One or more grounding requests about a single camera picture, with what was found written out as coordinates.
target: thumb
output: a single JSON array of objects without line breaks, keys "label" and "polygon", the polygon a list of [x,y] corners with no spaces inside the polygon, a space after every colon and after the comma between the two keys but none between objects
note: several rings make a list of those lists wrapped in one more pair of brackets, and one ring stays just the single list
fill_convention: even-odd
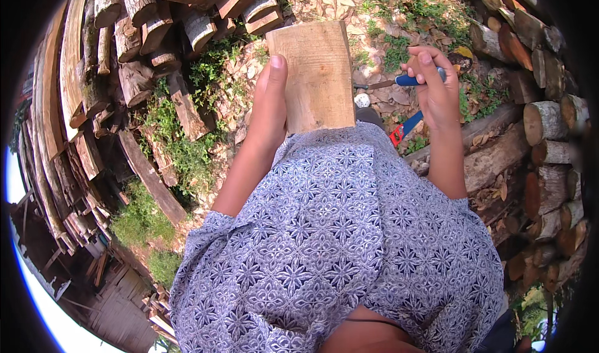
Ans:
[{"label": "thumb", "polygon": [[441,75],[437,71],[437,66],[432,60],[432,56],[428,51],[418,53],[418,65],[426,80],[426,84],[433,92],[440,92],[445,87]]}]

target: hand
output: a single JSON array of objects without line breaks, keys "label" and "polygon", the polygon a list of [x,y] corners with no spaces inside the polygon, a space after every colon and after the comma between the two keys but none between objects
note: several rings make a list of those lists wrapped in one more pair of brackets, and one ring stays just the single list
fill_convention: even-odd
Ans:
[{"label": "hand", "polygon": [[[408,76],[416,77],[420,84],[416,86],[418,102],[424,116],[424,122],[433,131],[454,130],[460,128],[460,91],[458,75],[451,62],[432,46],[413,46],[408,48],[413,56],[401,69]],[[445,83],[437,71],[437,66],[447,72]]]},{"label": "hand", "polygon": [[275,54],[260,73],[254,92],[251,123],[244,144],[275,151],[285,140],[287,61]]}]

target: ground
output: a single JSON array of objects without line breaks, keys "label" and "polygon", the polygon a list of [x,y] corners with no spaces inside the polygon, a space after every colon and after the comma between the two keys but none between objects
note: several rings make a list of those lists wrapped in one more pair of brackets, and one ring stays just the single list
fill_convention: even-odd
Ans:
[{"label": "ground", "polygon": [[[468,0],[278,1],[285,26],[327,20],[346,23],[353,79],[358,84],[393,79],[401,72],[400,63],[408,59],[407,46],[432,45],[445,54],[456,52],[458,59],[467,60],[466,65],[456,63],[462,65],[463,123],[490,114],[507,98],[504,87],[496,89],[492,80],[478,77],[482,75],[482,64],[468,49],[469,16],[474,16]],[[251,123],[254,86],[267,61],[262,37],[240,35],[211,42],[208,52],[192,63],[189,77],[198,88],[193,98],[199,108],[214,111],[218,119],[217,128],[196,142],[183,138],[164,80],[157,83],[147,109],[133,117],[134,125],[154,126],[158,130],[155,136],[166,143],[179,176],[173,192],[190,212],[187,220],[173,228],[138,181],[128,185],[132,203],[116,217],[113,230],[148,266],[154,280],[170,286],[178,266],[173,258],[180,260],[187,234],[201,226],[216,198]],[[383,118],[387,133],[418,111],[413,88],[396,85],[367,93],[372,107]],[[428,129],[421,122],[398,146],[398,153],[406,155],[427,144]],[[141,145],[149,156],[147,143]]]}]

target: blue chisel handle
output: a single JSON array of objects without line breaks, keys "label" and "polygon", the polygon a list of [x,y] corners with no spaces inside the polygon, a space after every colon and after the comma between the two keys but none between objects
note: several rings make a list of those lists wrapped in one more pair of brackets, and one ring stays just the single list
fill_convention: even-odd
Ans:
[{"label": "blue chisel handle", "polygon": [[[439,72],[439,75],[441,75],[441,80],[445,81],[445,79],[447,79],[447,73],[445,72],[445,69],[442,67],[437,67],[437,71]],[[418,83],[418,81],[416,80],[416,77],[411,78],[408,76],[407,73],[400,75],[400,76],[396,76],[395,83],[397,85],[401,85],[403,87],[411,87],[413,85],[420,85]]]}]

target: firewood pile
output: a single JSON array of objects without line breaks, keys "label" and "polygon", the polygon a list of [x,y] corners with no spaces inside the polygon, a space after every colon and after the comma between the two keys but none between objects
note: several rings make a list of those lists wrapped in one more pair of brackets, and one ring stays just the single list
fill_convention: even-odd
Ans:
[{"label": "firewood pile", "polygon": [[[479,21],[470,26],[473,49],[509,67],[510,98],[524,112],[522,122],[492,145],[501,148],[466,156],[468,192],[486,187],[471,194],[471,200],[505,260],[506,287],[523,294],[540,281],[555,292],[587,250],[583,177],[579,161],[571,159],[577,157],[573,132],[588,128],[587,103],[564,66],[565,41],[555,26],[546,24],[550,20],[537,0],[472,2],[479,13]],[[493,167],[499,173],[492,173],[497,178],[489,186],[493,180],[483,170]],[[486,179],[471,185],[477,175]]]},{"label": "firewood pile", "polygon": [[[244,21],[243,29],[239,22]],[[185,137],[214,129],[202,120],[182,67],[209,40],[233,32],[262,34],[282,23],[275,0],[65,0],[34,61],[32,105],[19,154],[31,200],[63,253],[111,240],[110,217],[127,205],[123,183],[137,174],[170,222],[186,212],[169,191],[177,183],[152,128],[129,123],[166,76]],[[150,160],[139,147],[145,138]]]}]

